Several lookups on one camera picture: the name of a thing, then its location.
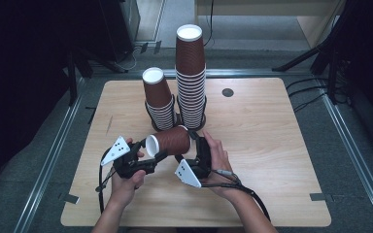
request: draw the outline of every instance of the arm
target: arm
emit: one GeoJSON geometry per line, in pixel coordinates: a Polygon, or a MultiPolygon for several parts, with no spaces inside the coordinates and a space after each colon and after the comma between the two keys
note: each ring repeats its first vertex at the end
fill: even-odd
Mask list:
{"type": "MultiPolygon", "coordinates": [[[[205,130],[203,130],[203,134],[211,149],[212,169],[232,172],[232,167],[228,160],[228,152],[223,150],[221,141],[214,140],[205,130]]],[[[205,182],[228,183],[230,180],[211,173],[205,182]]],[[[232,204],[246,232],[277,232],[251,195],[238,189],[225,187],[211,187],[211,190],[232,204]]]]}
{"type": "MultiPolygon", "coordinates": [[[[131,143],[132,139],[128,139],[126,143],[131,143]]],[[[136,172],[130,179],[121,179],[117,173],[112,176],[112,193],[101,217],[96,222],[92,232],[118,232],[120,218],[123,210],[132,201],[135,190],[144,183],[146,172],[140,170],[136,172]]]]}

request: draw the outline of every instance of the person's left hand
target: person's left hand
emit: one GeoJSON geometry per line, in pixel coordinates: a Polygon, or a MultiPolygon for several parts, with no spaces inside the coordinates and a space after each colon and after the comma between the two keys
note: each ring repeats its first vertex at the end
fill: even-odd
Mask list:
{"type": "MultiPolygon", "coordinates": [[[[132,139],[126,139],[126,143],[132,143],[132,139]]],[[[138,156],[143,157],[144,154],[138,151],[138,156]]],[[[125,208],[132,201],[135,190],[144,183],[146,176],[144,170],[137,171],[130,179],[122,179],[117,173],[112,175],[112,193],[108,203],[113,202],[125,208]]]]}

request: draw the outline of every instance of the black cable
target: black cable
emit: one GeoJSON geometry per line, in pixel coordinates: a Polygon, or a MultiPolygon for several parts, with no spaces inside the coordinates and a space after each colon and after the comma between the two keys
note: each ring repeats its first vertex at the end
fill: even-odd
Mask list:
{"type": "Polygon", "coordinates": [[[265,205],[263,204],[261,198],[259,198],[259,196],[252,189],[249,189],[249,188],[243,186],[242,183],[241,183],[241,180],[239,180],[238,176],[235,173],[229,172],[229,171],[219,172],[218,170],[212,170],[212,172],[229,179],[230,181],[232,181],[232,183],[203,183],[203,184],[201,184],[202,187],[218,187],[218,186],[220,186],[220,187],[236,188],[236,189],[239,189],[241,191],[244,191],[244,192],[248,193],[249,195],[251,195],[253,197],[253,199],[256,201],[258,206],[262,209],[266,218],[269,221],[271,221],[271,218],[268,214],[268,211],[267,211],[265,205]]]}
{"type": "MultiPolygon", "coordinates": [[[[111,148],[108,148],[104,154],[102,155],[102,158],[101,158],[101,161],[104,160],[105,156],[107,155],[107,153],[109,152],[111,148]]],[[[104,212],[104,193],[102,192],[102,190],[106,187],[106,185],[104,184],[104,182],[102,182],[102,165],[99,165],[99,175],[98,175],[98,184],[99,186],[97,186],[95,188],[95,191],[98,192],[98,199],[99,199],[99,209],[101,211],[101,214],[104,212]]]]}
{"type": "Polygon", "coordinates": [[[307,88],[304,88],[304,89],[296,90],[293,93],[289,94],[288,97],[291,97],[295,94],[299,94],[299,93],[302,93],[302,92],[305,92],[305,91],[314,90],[314,89],[321,89],[321,88],[327,88],[327,85],[315,85],[315,86],[307,87],[307,88]]]}
{"type": "Polygon", "coordinates": [[[324,78],[312,78],[312,79],[306,79],[306,80],[301,80],[301,81],[296,81],[296,82],[293,82],[289,85],[287,85],[286,89],[289,89],[291,86],[295,85],[295,84],[298,84],[298,83],[304,83],[304,82],[308,82],[308,81],[319,81],[319,80],[322,80],[322,81],[327,81],[328,79],[324,79],[324,78]]]}
{"type": "Polygon", "coordinates": [[[211,41],[211,38],[212,38],[212,33],[213,33],[213,30],[212,30],[212,17],[213,17],[213,14],[214,14],[214,0],[212,0],[211,2],[211,17],[210,17],[210,38],[208,38],[208,41],[204,44],[204,47],[207,46],[208,42],[211,41]]]}
{"type": "Polygon", "coordinates": [[[309,104],[311,103],[314,103],[315,101],[319,100],[322,96],[326,95],[326,93],[322,93],[321,95],[317,96],[316,98],[306,102],[306,103],[303,103],[303,104],[300,104],[298,106],[296,106],[295,108],[293,108],[293,111],[296,113],[302,109],[304,109],[305,107],[307,107],[309,104]]]}

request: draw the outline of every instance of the black stand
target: black stand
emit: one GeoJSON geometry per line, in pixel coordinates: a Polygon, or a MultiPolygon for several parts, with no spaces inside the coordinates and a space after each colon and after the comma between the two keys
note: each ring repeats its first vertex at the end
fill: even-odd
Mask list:
{"type": "Polygon", "coordinates": [[[272,71],[277,72],[285,72],[288,69],[292,68],[293,66],[301,63],[302,61],[310,58],[311,56],[318,54],[314,63],[310,67],[310,71],[313,75],[320,75],[325,70],[325,67],[330,64],[329,70],[329,77],[328,77],[328,97],[335,105],[335,82],[336,82],[336,75],[337,75],[337,66],[338,66],[338,48],[339,43],[338,39],[340,38],[341,31],[344,30],[348,20],[350,20],[350,16],[356,5],[356,1],[347,1],[345,4],[345,8],[341,16],[339,17],[338,21],[335,23],[334,27],[332,28],[328,37],[315,48],[310,49],[300,56],[294,58],[292,61],[288,62],[287,64],[272,68],[272,71]]]}
{"type": "Polygon", "coordinates": [[[87,62],[88,59],[92,59],[114,73],[127,73],[127,70],[122,70],[119,67],[114,66],[108,61],[98,57],[97,55],[89,52],[88,50],[75,48],[74,50],[68,51],[68,79],[69,79],[69,106],[72,106],[78,97],[77,90],[77,76],[75,73],[75,66],[77,66],[81,75],[85,78],[91,78],[93,70],[87,62]]]}

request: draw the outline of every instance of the finger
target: finger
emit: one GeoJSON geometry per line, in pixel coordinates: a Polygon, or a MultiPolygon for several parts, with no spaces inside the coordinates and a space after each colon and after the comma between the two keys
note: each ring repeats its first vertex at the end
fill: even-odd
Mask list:
{"type": "Polygon", "coordinates": [[[220,156],[223,156],[223,147],[222,147],[222,142],[220,140],[215,140],[215,143],[217,144],[216,146],[216,150],[217,150],[217,153],[220,155],[220,156]]]}
{"type": "Polygon", "coordinates": [[[147,173],[144,170],[137,171],[131,178],[132,182],[134,183],[135,188],[139,188],[144,184],[144,177],[147,175],[147,173]]]}
{"type": "Polygon", "coordinates": [[[127,139],[125,140],[125,142],[126,142],[127,144],[131,144],[131,143],[132,143],[132,141],[133,141],[133,139],[132,139],[132,138],[127,138],[127,139]]]}
{"type": "Polygon", "coordinates": [[[228,151],[224,150],[222,154],[224,158],[228,159],[228,151]]]}
{"type": "Polygon", "coordinates": [[[217,146],[216,142],[214,141],[214,139],[211,137],[211,135],[208,133],[207,130],[202,130],[202,133],[204,134],[204,137],[207,140],[210,148],[214,148],[217,146]]]}
{"type": "Polygon", "coordinates": [[[142,152],[140,152],[140,151],[138,151],[136,155],[138,155],[138,157],[144,157],[145,154],[142,153],[142,152]]]}

